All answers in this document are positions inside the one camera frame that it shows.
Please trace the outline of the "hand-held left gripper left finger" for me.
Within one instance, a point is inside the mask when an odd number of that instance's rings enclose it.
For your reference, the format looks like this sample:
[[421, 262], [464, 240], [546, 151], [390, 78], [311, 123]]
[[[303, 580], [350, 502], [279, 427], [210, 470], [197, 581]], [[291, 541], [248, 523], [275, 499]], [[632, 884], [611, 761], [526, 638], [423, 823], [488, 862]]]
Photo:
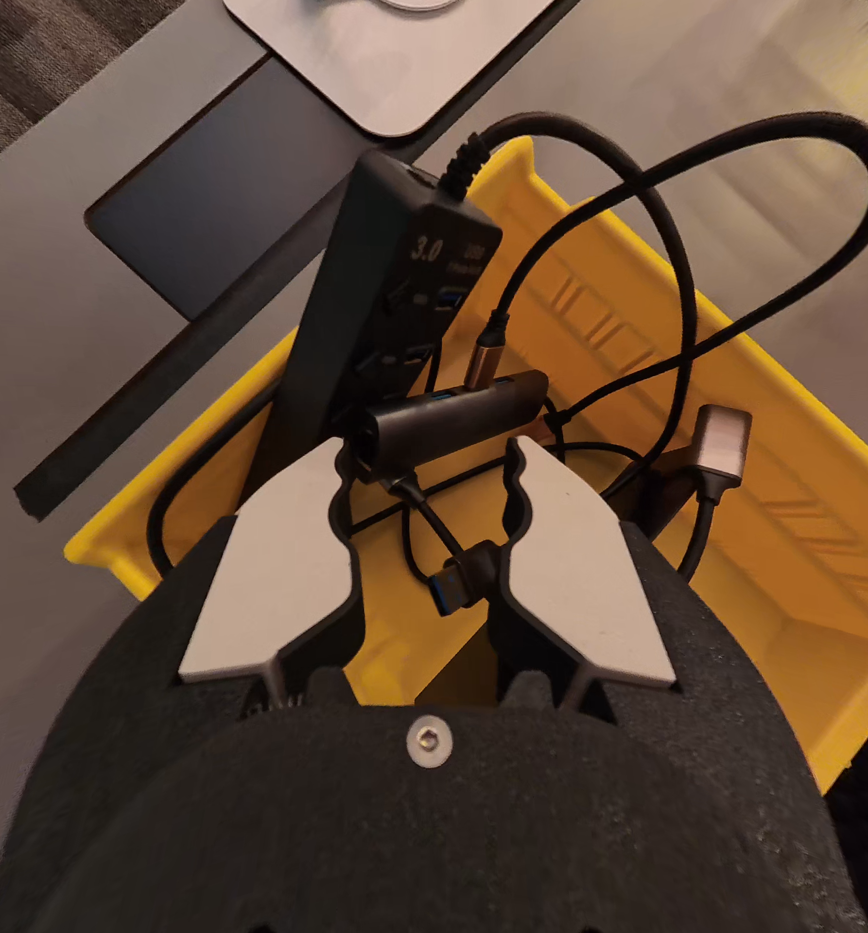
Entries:
[[303, 702], [312, 675], [364, 644], [358, 554], [350, 541], [353, 463], [332, 437], [239, 507], [178, 668], [195, 684], [252, 676], [271, 702]]

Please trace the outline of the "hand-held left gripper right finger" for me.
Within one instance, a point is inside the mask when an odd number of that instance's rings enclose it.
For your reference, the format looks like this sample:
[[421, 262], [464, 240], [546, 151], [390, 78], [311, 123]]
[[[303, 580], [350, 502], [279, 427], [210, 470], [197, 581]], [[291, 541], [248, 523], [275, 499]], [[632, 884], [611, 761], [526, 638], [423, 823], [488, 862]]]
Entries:
[[620, 521], [575, 472], [529, 437], [507, 442], [496, 652], [543, 673], [555, 705], [583, 709], [594, 686], [671, 690], [677, 675]]

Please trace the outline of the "yellow plastic bin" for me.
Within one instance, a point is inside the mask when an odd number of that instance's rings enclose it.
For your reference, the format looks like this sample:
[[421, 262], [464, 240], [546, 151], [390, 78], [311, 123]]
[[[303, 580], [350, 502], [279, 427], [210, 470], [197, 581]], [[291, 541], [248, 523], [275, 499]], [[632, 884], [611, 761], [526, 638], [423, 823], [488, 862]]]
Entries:
[[[508, 278], [568, 204], [535, 172], [532, 142], [508, 143], [471, 200], [503, 230], [498, 254], [451, 328], [439, 387], [460, 381]], [[668, 356], [678, 336], [668, 264], [613, 214], [570, 232], [528, 275], [510, 311], [499, 372], [544, 370], [561, 407]], [[278, 377], [297, 328], [262, 357], [66, 544], [74, 564], [109, 571], [137, 599], [160, 581], [149, 508], [187, 457]], [[673, 393], [668, 374], [604, 399], [568, 437], [644, 452]], [[826, 793], [868, 738], [868, 446], [742, 334], [694, 365], [674, 443], [706, 403], [751, 413], [743, 484], [723, 496], [693, 589], [758, 668]], [[176, 563], [236, 507], [266, 413], [192, 479], [166, 516]], [[499, 471], [446, 491], [435, 507], [464, 543], [501, 534]], [[395, 519], [359, 534], [367, 636], [347, 676], [358, 700], [406, 706], [486, 622], [483, 604], [438, 621], [401, 555]]]

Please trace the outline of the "grey usb hub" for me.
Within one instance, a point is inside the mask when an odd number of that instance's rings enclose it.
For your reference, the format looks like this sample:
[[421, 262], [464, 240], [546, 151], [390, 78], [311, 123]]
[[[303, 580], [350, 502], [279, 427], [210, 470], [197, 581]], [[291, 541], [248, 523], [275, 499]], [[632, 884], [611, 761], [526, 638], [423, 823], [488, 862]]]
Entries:
[[368, 407], [349, 444], [364, 484], [398, 480], [417, 467], [533, 422], [549, 389], [538, 369], [487, 388], [463, 386]]

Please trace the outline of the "white stand base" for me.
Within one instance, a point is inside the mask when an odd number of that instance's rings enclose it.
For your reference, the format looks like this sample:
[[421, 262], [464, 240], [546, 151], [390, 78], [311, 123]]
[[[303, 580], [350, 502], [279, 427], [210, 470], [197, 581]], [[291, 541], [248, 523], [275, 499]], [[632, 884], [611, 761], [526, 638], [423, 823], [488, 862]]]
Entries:
[[428, 124], [550, 1], [225, 1], [245, 29], [371, 135]]

